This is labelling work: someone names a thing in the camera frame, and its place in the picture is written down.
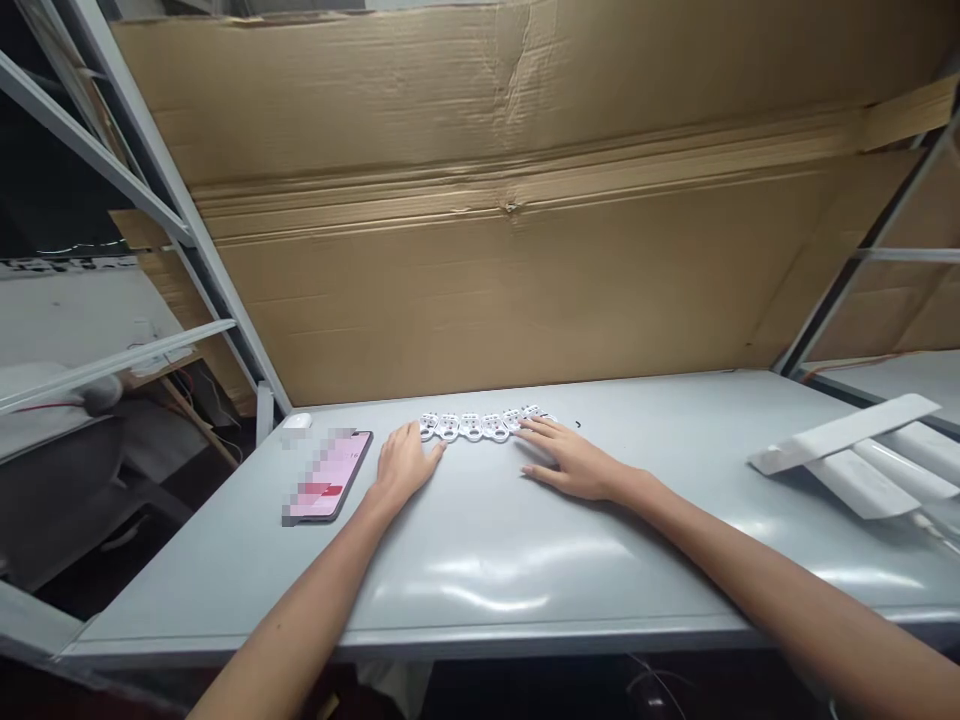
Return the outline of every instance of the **cardboard sheet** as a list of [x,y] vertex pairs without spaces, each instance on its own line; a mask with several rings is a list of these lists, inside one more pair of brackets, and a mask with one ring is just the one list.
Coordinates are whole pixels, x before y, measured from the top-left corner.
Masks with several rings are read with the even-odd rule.
[[[884,175],[879,209],[911,161],[305,229],[221,255],[298,405],[734,368],[778,293],[789,307],[823,291],[784,290],[808,245],[855,245],[872,222],[820,229],[838,173]],[[832,256],[813,265],[829,282]],[[769,365],[775,346],[750,364]]]
[[863,153],[946,122],[955,79],[924,83],[958,12],[516,0],[114,33],[313,405],[769,366],[918,157]]
[[114,34],[187,185],[425,166],[928,82],[951,0],[531,0]]

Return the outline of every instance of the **phone screen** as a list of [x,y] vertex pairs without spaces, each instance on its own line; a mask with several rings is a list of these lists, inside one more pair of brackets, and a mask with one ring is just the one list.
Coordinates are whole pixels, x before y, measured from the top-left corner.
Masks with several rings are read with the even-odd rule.
[[334,440],[323,459],[314,462],[307,481],[300,483],[289,508],[284,508],[284,515],[296,520],[335,520],[371,440],[373,433],[369,431]]

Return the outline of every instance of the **gray table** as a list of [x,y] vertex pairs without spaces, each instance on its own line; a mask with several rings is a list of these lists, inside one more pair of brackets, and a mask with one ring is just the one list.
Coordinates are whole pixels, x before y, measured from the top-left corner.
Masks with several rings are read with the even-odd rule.
[[[333,526],[282,527],[312,448],[279,433],[234,473],[97,617],[65,659],[101,667],[220,662],[356,508],[379,446],[421,412],[536,402],[706,510],[887,617],[957,637],[960,564],[898,523],[866,525],[812,476],[770,480],[744,458],[851,407],[760,371],[581,383],[313,411],[314,428],[373,430]],[[743,647],[763,642],[705,578],[629,517],[521,477],[521,442],[447,451],[384,538],[341,641],[342,659]],[[321,612],[323,599],[317,599]]]
[[960,350],[904,355],[860,367],[830,369],[833,364],[807,363],[802,372],[817,370],[814,383],[848,392],[869,403],[919,393],[943,406],[929,418],[929,423],[960,434]]

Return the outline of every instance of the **white tube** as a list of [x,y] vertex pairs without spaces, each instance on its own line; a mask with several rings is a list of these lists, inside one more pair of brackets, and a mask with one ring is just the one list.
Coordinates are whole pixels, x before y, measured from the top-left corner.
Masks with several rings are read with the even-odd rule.
[[864,520],[895,517],[920,507],[918,500],[853,450],[841,450],[805,467]]
[[960,493],[960,487],[951,485],[939,475],[920,467],[876,440],[861,440],[853,446],[853,451],[921,503],[946,500]]
[[912,422],[877,440],[891,450],[960,487],[960,445],[936,430]]

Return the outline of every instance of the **hand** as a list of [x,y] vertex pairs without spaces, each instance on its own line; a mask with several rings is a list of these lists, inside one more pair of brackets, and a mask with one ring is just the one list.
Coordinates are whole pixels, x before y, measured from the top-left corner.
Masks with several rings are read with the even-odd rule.
[[584,500],[613,500],[623,504],[623,491],[637,482],[660,481],[645,470],[614,460],[596,445],[560,423],[541,417],[521,420],[525,430],[517,432],[531,445],[550,453],[560,470],[524,465],[523,473],[557,490]]
[[430,479],[446,449],[447,444],[441,442],[425,455],[419,423],[411,422],[397,428],[380,449],[377,481],[367,494],[399,511]]

